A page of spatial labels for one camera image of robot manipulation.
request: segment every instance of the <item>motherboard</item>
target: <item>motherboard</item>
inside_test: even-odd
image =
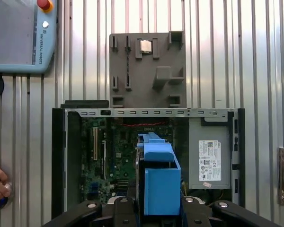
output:
[[[135,178],[137,137],[154,132],[174,146],[172,119],[138,121],[130,118],[82,119],[81,200],[106,204],[112,196],[126,195]]]

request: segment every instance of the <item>power supply label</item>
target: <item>power supply label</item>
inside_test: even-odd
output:
[[[221,180],[221,143],[199,140],[199,181]]]

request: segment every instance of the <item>metal chassis frame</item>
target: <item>metal chassis frame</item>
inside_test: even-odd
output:
[[[67,211],[67,149],[68,149],[68,113],[77,112],[80,117],[186,117],[186,118],[204,118],[205,122],[217,123],[216,126],[221,124],[225,126],[228,123],[229,112],[233,112],[232,117],[232,139],[231,139],[231,190],[232,202],[245,206],[245,192],[240,194],[240,189],[245,187],[245,184],[240,187],[239,181],[242,174],[240,174],[240,145],[239,145],[239,130],[235,129],[238,124],[238,109],[216,109],[216,108],[169,108],[169,109],[112,109],[112,108],[99,108],[99,109],[64,109],[64,132],[65,132],[65,146],[64,146],[64,190],[63,190],[63,209]]]

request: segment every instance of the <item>expansion slot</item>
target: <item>expansion slot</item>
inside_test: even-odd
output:
[[[98,160],[98,131],[99,128],[93,128],[93,139],[94,139],[94,160]]]
[[[102,141],[101,151],[103,151],[101,155],[101,177],[106,180],[106,140]]]

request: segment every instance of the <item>silver metal panel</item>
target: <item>silver metal panel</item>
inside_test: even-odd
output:
[[[0,166],[16,198],[0,211],[0,227],[50,219],[51,108],[108,97],[108,36],[181,28],[187,106],[246,108],[247,208],[284,226],[276,160],[284,146],[284,0],[59,0],[58,12],[55,67],[44,79],[4,77]]]

